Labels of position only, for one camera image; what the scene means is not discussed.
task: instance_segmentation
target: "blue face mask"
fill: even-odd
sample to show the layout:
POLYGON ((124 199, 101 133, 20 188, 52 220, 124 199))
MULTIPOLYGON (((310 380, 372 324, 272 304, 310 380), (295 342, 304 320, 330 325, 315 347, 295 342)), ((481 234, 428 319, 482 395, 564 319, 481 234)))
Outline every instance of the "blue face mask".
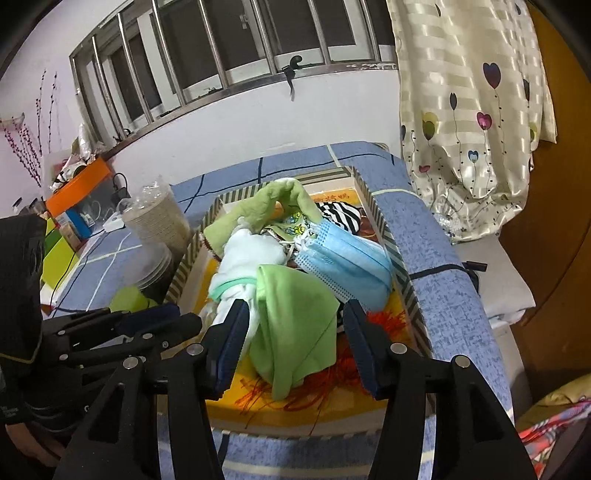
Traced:
POLYGON ((359 300, 364 310, 380 312, 392 291, 391 263, 384 249, 354 236, 328 220, 311 230, 295 263, 321 279, 342 302, 359 300))

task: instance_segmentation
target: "cardboard box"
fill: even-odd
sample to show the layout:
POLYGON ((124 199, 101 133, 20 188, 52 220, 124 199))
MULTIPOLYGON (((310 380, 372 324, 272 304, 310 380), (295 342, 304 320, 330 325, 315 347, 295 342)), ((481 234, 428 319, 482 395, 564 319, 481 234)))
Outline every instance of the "cardboard box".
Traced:
MULTIPOLYGON (((407 322, 404 334, 397 341, 403 341, 424 356, 431 356, 428 345, 417 343, 417 337, 420 337, 416 335, 417 329, 426 329, 402 256, 361 175, 354 168, 344 167, 296 178, 315 201, 352 203, 358 198, 377 241, 385 247, 394 266, 395 292, 387 308, 403 313, 407 322)), ((229 212, 236 202, 252 197, 265 185, 234 190, 220 195, 213 202, 197 228, 166 295, 166 301, 176 303, 181 313, 199 313, 206 301, 211 277, 217 270, 217 263, 203 246, 200 233, 229 212)), ((201 336, 198 336, 187 341, 179 349, 200 339, 201 336)), ((302 410, 288 411, 285 409, 288 402, 270 403, 264 394, 250 402, 247 397, 258 388, 258 383, 252 364, 248 359, 244 360, 236 369, 230 390, 221 400, 207 404, 212 426, 269 436, 305 436, 365 432, 381 428, 384 420, 385 402, 374 401, 361 386, 337 387, 322 402, 302 410)))

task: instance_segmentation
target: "white wall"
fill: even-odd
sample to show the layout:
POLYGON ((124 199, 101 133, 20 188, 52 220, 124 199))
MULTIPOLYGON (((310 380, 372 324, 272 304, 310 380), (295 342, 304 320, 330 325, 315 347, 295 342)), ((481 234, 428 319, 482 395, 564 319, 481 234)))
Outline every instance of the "white wall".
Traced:
MULTIPOLYGON (((25 123, 37 136, 35 99, 43 70, 47 69, 43 96, 44 120, 41 142, 47 146, 48 109, 51 84, 57 72, 56 103, 51 126, 52 151, 68 148, 82 121, 74 97, 74 81, 69 55, 84 37, 111 13, 122 0, 62 0, 35 27, 0 80, 0 118, 18 117, 25 112, 25 123)), ((0 134, 0 217, 11 215, 11 205, 22 196, 25 201, 39 192, 34 180, 13 155, 0 134)))
POLYGON ((294 80, 211 103, 156 129, 112 162, 133 193, 162 174, 179 183, 241 161, 327 143, 386 143, 400 156, 400 82, 393 70, 294 80))
MULTIPOLYGON (((51 82, 57 72, 52 151, 68 148, 82 116, 74 97, 69 55, 121 0, 63 0, 29 35, 0 80, 0 117, 25 112, 37 132, 35 99, 47 69, 41 142, 47 147, 51 82)), ((162 173, 171 183, 262 155, 340 141, 387 143, 400 154, 398 72, 346 72, 295 80, 295 102, 285 83, 226 98, 146 135, 113 160, 130 189, 162 173)), ((0 216, 12 203, 38 194, 36 184, 0 136, 0 216)))

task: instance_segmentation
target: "orange box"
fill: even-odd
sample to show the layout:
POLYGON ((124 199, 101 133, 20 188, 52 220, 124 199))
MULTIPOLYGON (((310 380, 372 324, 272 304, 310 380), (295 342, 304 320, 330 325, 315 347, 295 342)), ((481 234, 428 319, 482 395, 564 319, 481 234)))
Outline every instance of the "orange box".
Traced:
POLYGON ((47 210, 53 218, 61 215, 83 200, 104 179, 112 177, 113 172, 107 163, 97 158, 46 201, 47 210))

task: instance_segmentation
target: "white power strip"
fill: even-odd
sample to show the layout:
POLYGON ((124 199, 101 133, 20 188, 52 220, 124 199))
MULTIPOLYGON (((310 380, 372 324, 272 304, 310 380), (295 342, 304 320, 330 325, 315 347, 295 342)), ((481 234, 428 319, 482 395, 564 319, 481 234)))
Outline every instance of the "white power strip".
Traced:
POLYGON ((125 227, 125 224, 123 223, 123 218, 119 212, 115 212, 105 221, 105 223, 103 223, 103 229, 105 232, 112 232, 123 227, 125 227))

